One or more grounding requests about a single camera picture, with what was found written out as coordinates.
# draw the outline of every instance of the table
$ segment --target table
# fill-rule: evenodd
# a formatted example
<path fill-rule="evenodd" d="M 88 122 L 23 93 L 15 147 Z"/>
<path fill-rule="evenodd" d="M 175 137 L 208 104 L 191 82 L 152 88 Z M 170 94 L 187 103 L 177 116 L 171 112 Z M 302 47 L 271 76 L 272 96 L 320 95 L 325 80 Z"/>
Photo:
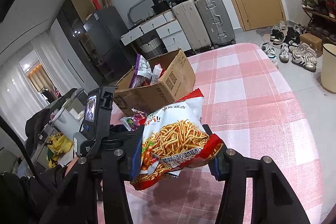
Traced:
<path fill-rule="evenodd" d="M 245 157 L 270 156 L 283 172 L 311 224 L 322 208 L 322 173 L 314 138 L 294 93 L 258 46 L 241 43 L 188 58 L 205 101 L 202 123 Z M 122 112 L 113 106 L 111 124 Z M 135 224 L 214 223 L 224 182 L 208 166 L 135 191 L 125 183 Z M 250 223 L 252 179 L 247 180 L 244 223 Z M 98 218 L 104 223 L 102 204 Z"/>

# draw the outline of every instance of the suitcase handle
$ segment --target suitcase handle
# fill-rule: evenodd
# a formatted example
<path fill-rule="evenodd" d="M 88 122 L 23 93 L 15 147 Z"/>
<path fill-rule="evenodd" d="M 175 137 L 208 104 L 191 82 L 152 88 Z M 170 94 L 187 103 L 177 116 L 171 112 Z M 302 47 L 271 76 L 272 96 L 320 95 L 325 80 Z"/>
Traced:
<path fill-rule="evenodd" d="M 214 24 L 218 24 L 218 26 L 221 26 L 223 25 L 223 20 L 222 20 L 222 17 L 220 15 L 215 15 L 217 18 L 215 18 L 213 21 L 214 21 Z"/>

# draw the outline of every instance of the small cardboard box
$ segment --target small cardboard box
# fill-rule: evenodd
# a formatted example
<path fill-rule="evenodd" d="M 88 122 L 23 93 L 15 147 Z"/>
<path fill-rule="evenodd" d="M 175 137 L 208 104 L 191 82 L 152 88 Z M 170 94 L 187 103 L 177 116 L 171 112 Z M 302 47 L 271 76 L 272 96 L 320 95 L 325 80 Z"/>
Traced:
<path fill-rule="evenodd" d="M 129 89 L 134 68 L 117 83 L 114 102 L 127 116 L 132 116 L 132 108 L 152 113 L 155 110 L 174 103 L 193 90 L 195 74 L 182 50 L 169 52 L 148 60 L 153 70 L 157 63 L 165 68 L 165 73 L 155 85 Z"/>
<path fill-rule="evenodd" d="M 317 57 L 322 55 L 323 45 L 321 38 L 318 38 L 310 33 L 305 33 L 300 35 L 300 41 L 310 45 L 310 47 L 315 50 Z"/>

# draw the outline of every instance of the fried noodle snack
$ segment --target fried noodle snack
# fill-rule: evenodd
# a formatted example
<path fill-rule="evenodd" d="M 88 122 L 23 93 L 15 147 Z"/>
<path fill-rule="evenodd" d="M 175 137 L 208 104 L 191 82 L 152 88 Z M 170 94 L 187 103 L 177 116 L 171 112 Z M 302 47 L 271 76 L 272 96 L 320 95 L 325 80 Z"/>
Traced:
<path fill-rule="evenodd" d="M 176 171 L 184 167 L 206 165 L 216 156 L 223 142 L 215 134 L 206 134 L 200 123 L 203 100 L 197 89 L 147 117 L 141 172 L 131 182 L 136 190 L 146 189 L 160 179 L 176 177 Z"/>

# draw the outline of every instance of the qr code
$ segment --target qr code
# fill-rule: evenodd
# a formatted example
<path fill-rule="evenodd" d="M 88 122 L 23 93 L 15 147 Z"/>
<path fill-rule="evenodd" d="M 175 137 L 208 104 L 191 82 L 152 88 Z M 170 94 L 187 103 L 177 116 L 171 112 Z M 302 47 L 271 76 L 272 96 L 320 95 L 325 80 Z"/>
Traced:
<path fill-rule="evenodd" d="M 172 82 L 175 84 L 176 83 L 176 77 L 175 77 L 175 75 L 173 74 L 173 72 L 171 72 L 170 74 L 169 74 L 169 78 L 172 80 Z"/>
<path fill-rule="evenodd" d="M 166 85 L 169 87 L 170 90 L 172 90 L 174 87 L 174 84 L 170 81 L 169 78 L 167 78 L 166 80 Z"/>

